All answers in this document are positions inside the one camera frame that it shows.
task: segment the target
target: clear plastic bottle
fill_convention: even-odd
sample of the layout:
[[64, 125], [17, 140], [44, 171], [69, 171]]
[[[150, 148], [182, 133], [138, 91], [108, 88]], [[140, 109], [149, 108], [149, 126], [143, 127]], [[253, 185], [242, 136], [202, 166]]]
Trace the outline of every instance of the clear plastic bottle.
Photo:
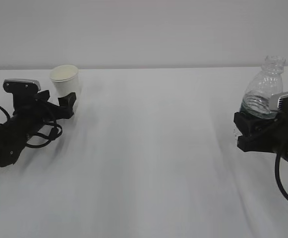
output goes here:
[[[240, 112], [251, 114], [261, 119], [272, 119], [276, 112], [268, 108], [268, 101], [274, 94], [283, 92], [283, 80], [281, 74], [284, 72], [286, 60], [279, 56], [267, 56], [265, 63], [254, 79], [245, 90]], [[241, 135], [235, 126], [235, 138]]]

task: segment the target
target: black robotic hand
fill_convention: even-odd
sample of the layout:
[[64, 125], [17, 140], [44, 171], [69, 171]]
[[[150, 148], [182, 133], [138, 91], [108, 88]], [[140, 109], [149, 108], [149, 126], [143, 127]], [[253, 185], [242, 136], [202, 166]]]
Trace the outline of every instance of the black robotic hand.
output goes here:
[[[6, 116], [6, 122], [0, 124], [0, 167], [14, 164], [25, 147], [41, 148], [62, 134], [62, 127], [57, 119], [69, 119], [73, 116], [75, 93], [59, 98], [59, 106], [48, 102], [49, 90], [39, 92], [40, 84], [35, 80], [7, 79], [3, 83], [7, 93], [13, 94], [14, 113], [0, 107]], [[51, 126], [49, 135], [38, 131], [45, 125]], [[46, 139], [41, 145], [28, 144], [32, 136]]]
[[278, 188], [288, 200], [279, 175], [280, 158], [288, 162], [288, 92], [273, 95], [269, 100], [269, 109], [278, 112], [274, 119], [260, 119], [237, 112], [234, 123], [242, 133], [237, 146], [244, 152], [258, 151], [276, 153], [275, 177]]

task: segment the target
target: white tablecloth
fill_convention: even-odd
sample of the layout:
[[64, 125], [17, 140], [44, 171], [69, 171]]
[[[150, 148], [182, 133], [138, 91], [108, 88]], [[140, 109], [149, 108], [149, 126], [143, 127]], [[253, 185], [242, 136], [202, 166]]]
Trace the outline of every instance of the white tablecloth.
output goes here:
[[[275, 155], [235, 147], [233, 113], [258, 71], [81, 70], [63, 135], [0, 168], [0, 238], [288, 238]], [[0, 105], [13, 112], [6, 78], [39, 80], [57, 102], [49, 72], [0, 71]], [[284, 161], [281, 177], [288, 190]]]

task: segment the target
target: white paper cup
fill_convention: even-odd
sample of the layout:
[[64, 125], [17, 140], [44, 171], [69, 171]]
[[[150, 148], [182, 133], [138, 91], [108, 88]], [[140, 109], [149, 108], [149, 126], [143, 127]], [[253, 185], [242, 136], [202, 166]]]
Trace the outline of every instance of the white paper cup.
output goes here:
[[61, 65], [50, 73], [50, 79], [54, 84], [60, 98], [74, 92], [76, 98], [80, 96], [79, 69], [74, 65]]

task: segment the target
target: white table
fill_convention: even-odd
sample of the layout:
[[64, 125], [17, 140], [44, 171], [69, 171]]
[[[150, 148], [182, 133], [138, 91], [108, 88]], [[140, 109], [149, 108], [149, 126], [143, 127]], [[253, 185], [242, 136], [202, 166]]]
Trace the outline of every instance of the white table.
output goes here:
[[[0, 168], [0, 238], [288, 238], [275, 155], [235, 147], [233, 113], [258, 71], [81, 70], [63, 136]], [[13, 112], [5, 78], [37, 79], [57, 102], [49, 72], [0, 71], [0, 105]], [[288, 190], [287, 162], [281, 177]]]

